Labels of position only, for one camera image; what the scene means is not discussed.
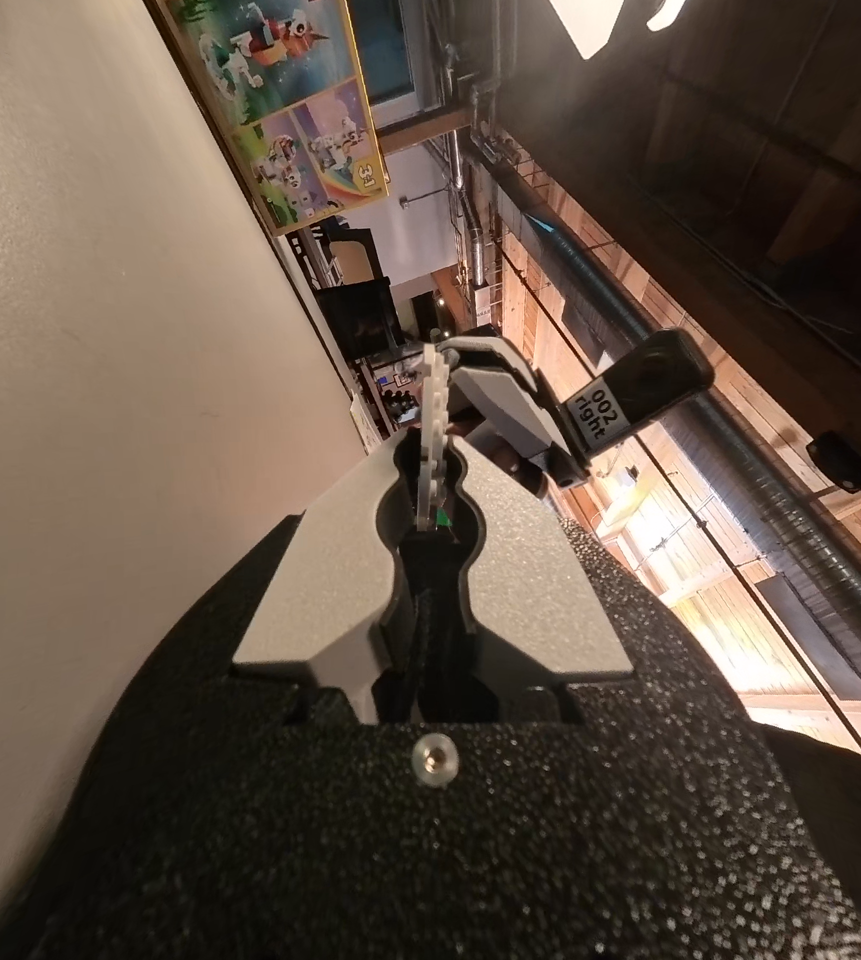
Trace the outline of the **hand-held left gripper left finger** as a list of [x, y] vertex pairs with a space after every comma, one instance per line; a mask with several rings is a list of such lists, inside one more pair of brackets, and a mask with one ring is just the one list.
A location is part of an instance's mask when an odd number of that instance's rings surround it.
[[300, 518], [232, 657], [235, 669], [341, 690], [377, 724], [374, 685], [405, 654], [405, 479], [395, 434]]

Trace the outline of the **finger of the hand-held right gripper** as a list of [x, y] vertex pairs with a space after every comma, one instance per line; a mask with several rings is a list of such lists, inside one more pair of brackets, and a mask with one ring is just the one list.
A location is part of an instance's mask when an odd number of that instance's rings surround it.
[[436, 344], [452, 371], [460, 368], [497, 370], [509, 374], [520, 388], [537, 393], [533, 368], [520, 351], [502, 336], [459, 336]]
[[467, 402], [481, 419], [463, 434], [466, 443], [491, 458], [503, 448], [520, 460], [548, 460], [553, 452], [570, 457], [566, 438], [550, 412], [537, 402], [536, 386], [528, 364], [513, 370], [499, 365], [453, 370], [451, 397]]

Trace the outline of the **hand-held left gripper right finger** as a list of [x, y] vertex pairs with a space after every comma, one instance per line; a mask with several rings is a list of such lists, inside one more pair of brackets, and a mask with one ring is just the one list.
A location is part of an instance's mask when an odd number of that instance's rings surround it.
[[461, 571], [472, 676], [501, 722], [566, 722], [571, 687], [625, 682], [633, 665], [557, 514], [464, 438], [451, 438], [477, 539]]

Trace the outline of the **round cream lego plate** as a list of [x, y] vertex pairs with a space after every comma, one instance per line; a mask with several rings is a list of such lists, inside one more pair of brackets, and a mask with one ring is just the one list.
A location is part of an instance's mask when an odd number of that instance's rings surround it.
[[415, 525], [418, 532], [427, 533], [437, 528], [437, 512], [446, 498], [451, 368], [437, 346], [426, 343], [420, 370], [423, 380]]

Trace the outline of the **lego instruction booklet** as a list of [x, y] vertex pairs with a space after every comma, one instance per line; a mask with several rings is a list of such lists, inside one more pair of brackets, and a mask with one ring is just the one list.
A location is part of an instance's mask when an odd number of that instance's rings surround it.
[[361, 439], [367, 455], [372, 454], [383, 443], [384, 439], [376, 426], [364, 399], [359, 393], [354, 393], [350, 404], [350, 416], [354, 428]]

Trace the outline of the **yellow lego set box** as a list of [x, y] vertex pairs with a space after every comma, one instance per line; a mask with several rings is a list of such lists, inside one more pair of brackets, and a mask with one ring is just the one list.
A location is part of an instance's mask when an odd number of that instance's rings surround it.
[[153, 5], [272, 235], [389, 197], [347, 2]]

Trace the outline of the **person's right hand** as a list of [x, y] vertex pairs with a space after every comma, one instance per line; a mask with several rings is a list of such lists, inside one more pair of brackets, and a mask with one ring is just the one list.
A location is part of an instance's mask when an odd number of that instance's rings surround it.
[[533, 497], [544, 499], [549, 491], [548, 477], [534, 462], [520, 454], [508, 440], [487, 421], [483, 421], [465, 436], [466, 442], [508, 474]]

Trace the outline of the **black office chair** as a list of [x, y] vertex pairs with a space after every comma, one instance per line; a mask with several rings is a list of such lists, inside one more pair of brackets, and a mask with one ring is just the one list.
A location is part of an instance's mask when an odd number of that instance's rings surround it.
[[388, 277], [326, 287], [314, 295], [342, 357], [349, 364], [396, 351], [407, 342]]

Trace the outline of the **black ceiling box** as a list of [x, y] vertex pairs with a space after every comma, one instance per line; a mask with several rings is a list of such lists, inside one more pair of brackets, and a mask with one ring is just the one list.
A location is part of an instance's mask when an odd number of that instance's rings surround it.
[[828, 430], [807, 444], [809, 460], [832, 485], [849, 495], [861, 493], [861, 454], [839, 432]]

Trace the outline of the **white studio light panel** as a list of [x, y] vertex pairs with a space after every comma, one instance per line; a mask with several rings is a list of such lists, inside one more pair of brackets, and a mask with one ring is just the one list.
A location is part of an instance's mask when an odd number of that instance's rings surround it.
[[[585, 62], [605, 49], [612, 39], [625, 1], [549, 1], [581, 59]], [[667, 30], [687, 1], [648, 2], [652, 11], [642, 22], [651, 33]]]

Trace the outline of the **long grey ceiling duct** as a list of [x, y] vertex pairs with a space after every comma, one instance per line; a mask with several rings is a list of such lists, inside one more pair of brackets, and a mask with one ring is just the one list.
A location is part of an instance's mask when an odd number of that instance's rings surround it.
[[[531, 209], [508, 214], [520, 241], [574, 307], [575, 334], [591, 334], [613, 357], [626, 354], [654, 332], [640, 304], [542, 198]], [[799, 594], [836, 638], [861, 640], [861, 560], [805, 502], [760, 443], [749, 438], [724, 401], [703, 391], [664, 416], [667, 431], [701, 474], [731, 498], [732, 514], [773, 565], [788, 570]]]

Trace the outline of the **silver ventilation duct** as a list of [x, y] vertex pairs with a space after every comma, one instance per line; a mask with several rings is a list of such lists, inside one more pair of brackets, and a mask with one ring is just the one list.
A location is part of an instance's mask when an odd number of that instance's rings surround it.
[[496, 282], [500, 213], [492, 170], [495, 157], [487, 154], [485, 143], [468, 127], [448, 131], [442, 141], [457, 252], [456, 283], [468, 306], [477, 309]]

